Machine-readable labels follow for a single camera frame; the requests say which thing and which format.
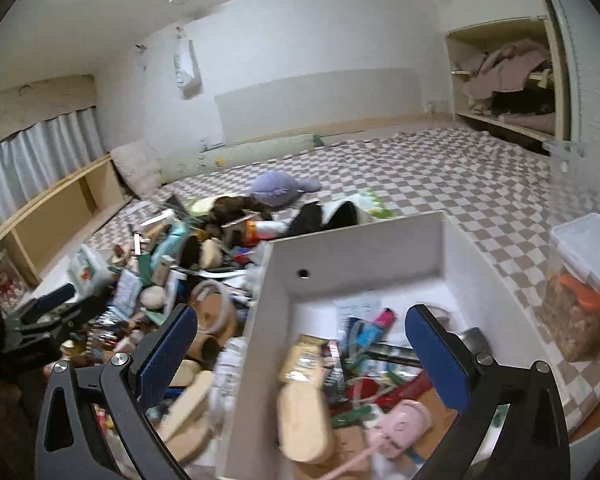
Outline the round wooden hoop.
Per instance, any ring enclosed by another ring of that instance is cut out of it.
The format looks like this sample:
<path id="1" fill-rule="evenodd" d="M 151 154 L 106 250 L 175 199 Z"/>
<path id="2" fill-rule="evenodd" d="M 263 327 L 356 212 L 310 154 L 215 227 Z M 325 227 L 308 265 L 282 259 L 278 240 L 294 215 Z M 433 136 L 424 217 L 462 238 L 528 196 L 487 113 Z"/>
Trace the round wooden hoop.
<path id="1" fill-rule="evenodd" d="M 216 335 L 224 332 L 235 316 L 230 291 L 215 280 L 204 280 L 197 284 L 189 298 L 189 305 L 198 316 L 198 330 Z"/>

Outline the purple plush toy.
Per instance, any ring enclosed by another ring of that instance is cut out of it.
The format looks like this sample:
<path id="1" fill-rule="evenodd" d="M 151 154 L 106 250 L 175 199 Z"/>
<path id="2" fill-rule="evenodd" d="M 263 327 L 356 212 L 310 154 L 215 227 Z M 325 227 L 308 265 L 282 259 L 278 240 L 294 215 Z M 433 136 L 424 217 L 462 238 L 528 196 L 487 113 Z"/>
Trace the purple plush toy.
<path id="1" fill-rule="evenodd" d="M 280 170 L 265 171 L 250 186 L 250 195 L 271 208 L 282 208 L 301 195 L 318 192 L 321 182 L 311 178 L 296 179 Z"/>

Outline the grey metal bowl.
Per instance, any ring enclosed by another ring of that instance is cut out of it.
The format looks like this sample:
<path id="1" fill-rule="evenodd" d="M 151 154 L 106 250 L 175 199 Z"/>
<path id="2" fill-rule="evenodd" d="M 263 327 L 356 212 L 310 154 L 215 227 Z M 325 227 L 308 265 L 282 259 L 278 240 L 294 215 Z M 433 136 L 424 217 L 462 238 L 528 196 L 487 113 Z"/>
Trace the grey metal bowl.
<path id="1" fill-rule="evenodd" d="M 492 349 L 489 341 L 484 336 L 484 333 L 479 327 L 471 327 L 467 330 L 462 330 L 457 333 L 460 341 L 466 346 L 471 353 L 472 359 L 475 360 L 479 354 L 492 354 Z"/>

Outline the yellow snack packet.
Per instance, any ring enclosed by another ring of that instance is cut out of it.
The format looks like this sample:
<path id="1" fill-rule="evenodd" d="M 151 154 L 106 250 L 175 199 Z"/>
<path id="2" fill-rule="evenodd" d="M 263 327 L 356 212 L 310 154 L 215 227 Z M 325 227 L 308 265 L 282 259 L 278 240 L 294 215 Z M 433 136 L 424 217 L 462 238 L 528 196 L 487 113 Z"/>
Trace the yellow snack packet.
<path id="1" fill-rule="evenodd" d="M 281 382 L 308 382 L 321 389 L 325 377 L 323 349 L 328 340 L 312 335 L 300 335 L 291 346 L 286 360 L 280 369 Z"/>

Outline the grey curtain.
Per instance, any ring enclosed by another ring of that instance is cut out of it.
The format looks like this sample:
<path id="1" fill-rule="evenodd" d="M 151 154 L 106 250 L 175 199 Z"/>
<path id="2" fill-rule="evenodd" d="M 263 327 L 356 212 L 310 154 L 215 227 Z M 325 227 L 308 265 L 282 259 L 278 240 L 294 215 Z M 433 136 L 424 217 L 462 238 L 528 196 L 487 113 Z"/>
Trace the grey curtain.
<path id="1" fill-rule="evenodd" d="M 0 225 L 103 154 L 93 107 L 39 122 L 1 141 Z"/>

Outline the wall air conditioner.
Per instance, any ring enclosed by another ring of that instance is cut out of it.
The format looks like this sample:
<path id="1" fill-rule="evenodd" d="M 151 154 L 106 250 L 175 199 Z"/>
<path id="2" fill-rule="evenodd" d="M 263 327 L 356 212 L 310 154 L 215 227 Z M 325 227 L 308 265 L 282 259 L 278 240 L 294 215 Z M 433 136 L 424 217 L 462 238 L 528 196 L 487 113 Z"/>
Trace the wall air conditioner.
<path id="1" fill-rule="evenodd" d="M 178 50 L 173 55 L 176 85 L 184 96 L 189 96 L 201 87 L 201 74 L 193 41 L 181 27 L 176 29 L 176 38 L 178 38 Z"/>

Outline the black white plush toy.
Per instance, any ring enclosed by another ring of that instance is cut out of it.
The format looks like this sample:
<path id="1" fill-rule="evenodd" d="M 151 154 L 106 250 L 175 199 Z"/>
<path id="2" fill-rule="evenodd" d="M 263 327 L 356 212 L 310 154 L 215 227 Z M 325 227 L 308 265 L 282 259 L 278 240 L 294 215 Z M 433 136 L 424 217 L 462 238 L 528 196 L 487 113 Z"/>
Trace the black white plush toy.
<path id="1" fill-rule="evenodd" d="M 304 204 L 298 214 L 289 223 L 286 236 L 300 236 L 336 229 L 360 226 L 367 222 L 363 211 L 360 211 L 350 200 L 321 205 L 319 203 Z"/>

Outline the oval wooden board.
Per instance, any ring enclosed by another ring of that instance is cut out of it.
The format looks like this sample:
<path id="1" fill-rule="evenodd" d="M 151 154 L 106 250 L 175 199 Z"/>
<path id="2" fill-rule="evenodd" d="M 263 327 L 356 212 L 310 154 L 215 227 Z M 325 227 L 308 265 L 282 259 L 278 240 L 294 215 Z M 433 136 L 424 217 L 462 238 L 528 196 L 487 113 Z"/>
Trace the oval wooden board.
<path id="1" fill-rule="evenodd" d="M 334 430 L 322 390 L 290 382 L 280 389 L 276 408 L 279 448 L 288 460 L 317 465 L 332 456 Z"/>

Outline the beige pillow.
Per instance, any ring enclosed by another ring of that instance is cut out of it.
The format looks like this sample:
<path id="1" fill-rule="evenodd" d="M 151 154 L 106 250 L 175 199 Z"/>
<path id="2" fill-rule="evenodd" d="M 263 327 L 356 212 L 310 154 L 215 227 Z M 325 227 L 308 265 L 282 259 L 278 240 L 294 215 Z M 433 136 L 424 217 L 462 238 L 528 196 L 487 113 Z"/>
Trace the beige pillow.
<path id="1" fill-rule="evenodd" d="M 123 181 L 136 196 L 147 198 L 158 191 L 160 160 L 145 139 L 118 146 L 110 155 Z"/>

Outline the clear plastic snack container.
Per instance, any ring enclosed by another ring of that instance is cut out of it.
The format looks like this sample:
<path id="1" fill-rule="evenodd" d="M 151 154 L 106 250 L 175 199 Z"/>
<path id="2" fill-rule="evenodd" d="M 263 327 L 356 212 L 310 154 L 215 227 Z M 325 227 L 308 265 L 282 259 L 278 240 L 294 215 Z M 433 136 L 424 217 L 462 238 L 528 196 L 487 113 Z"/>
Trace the clear plastic snack container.
<path id="1" fill-rule="evenodd" d="M 536 316 L 564 359 L 587 359 L 600 348 L 600 214 L 550 229 L 550 260 Z"/>

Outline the white storage box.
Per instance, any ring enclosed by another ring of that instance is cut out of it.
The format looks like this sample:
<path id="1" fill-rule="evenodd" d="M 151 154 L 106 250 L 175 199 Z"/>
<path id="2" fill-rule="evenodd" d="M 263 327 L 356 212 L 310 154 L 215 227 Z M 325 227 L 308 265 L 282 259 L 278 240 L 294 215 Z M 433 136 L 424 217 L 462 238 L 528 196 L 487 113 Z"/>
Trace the white storage box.
<path id="1" fill-rule="evenodd" d="M 289 479 L 277 444 L 278 374 L 301 335 L 335 339 L 338 309 L 367 299 L 404 315 L 447 310 L 456 330 L 478 327 L 501 364 L 549 361 L 540 334 L 470 237 L 442 212 L 276 240 L 251 309 L 235 409 L 215 471 L 227 479 Z"/>

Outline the wooden low shelf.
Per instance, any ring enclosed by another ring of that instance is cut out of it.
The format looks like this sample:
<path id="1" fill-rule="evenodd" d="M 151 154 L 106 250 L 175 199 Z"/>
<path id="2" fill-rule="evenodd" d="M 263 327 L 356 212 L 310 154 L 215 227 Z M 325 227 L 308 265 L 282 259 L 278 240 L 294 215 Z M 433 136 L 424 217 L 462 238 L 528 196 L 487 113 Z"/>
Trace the wooden low shelf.
<path id="1" fill-rule="evenodd" d="M 102 156 L 5 220 L 0 225 L 0 249 L 26 282 L 36 286 L 62 257 L 80 247 L 129 201 L 111 156 Z"/>

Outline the closet shelf with clothes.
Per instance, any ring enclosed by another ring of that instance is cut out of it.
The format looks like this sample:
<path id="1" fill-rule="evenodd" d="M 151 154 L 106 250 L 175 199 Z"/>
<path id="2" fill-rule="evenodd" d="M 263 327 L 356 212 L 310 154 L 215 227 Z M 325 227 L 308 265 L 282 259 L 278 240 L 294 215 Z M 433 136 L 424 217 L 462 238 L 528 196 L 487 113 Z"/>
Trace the closet shelf with clothes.
<path id="1" fill-rule="evenodd" d="M 571 138 L 566 55 L 552 18 L 469 25 L 445 42 L 455 117 L 526 143 Z"/>

